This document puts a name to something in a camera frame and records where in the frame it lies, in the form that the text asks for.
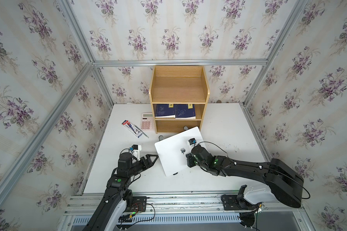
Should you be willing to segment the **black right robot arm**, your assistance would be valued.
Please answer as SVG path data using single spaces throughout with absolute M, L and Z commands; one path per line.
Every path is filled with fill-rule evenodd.
M 282 204 L 292 208 L 301 207 L 304 179 L 279 159 L 255 163 L 212 156 L 199 144 L 186 154 L 186 159 L 188 167 L 199 166 L 213 176 L 235 176 L 263 183 Z

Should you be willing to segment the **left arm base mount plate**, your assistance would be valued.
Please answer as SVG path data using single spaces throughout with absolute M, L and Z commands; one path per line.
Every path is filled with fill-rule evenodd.
M 147 206 L 147 197 L 146 196 L 133 196 L 132 198 L 127 199 L 127 207 L 124 212 L 145 212 Z

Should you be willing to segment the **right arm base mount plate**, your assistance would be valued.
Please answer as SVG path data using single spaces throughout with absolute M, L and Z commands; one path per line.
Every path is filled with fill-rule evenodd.
M 245 189 L 247 185 L 242 185 L 238 194 L 224 194 L 220 197 L 225 211 L 230 210 L 251 210 L 257 211 L 261 203 L 252 204 L 245 200 Z

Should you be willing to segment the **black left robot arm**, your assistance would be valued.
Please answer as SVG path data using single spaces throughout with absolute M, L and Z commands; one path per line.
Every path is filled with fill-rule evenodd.
M 85 231 L 112 231 L 120 216 L 131 204 L 132 177 L 154 166 L 158 155 L 147 154 L 139 160 L 133 154 L 124 152 L 119 155 L 118 166 L 113 170 L 107 182 L 105 193 L 85 225 Z

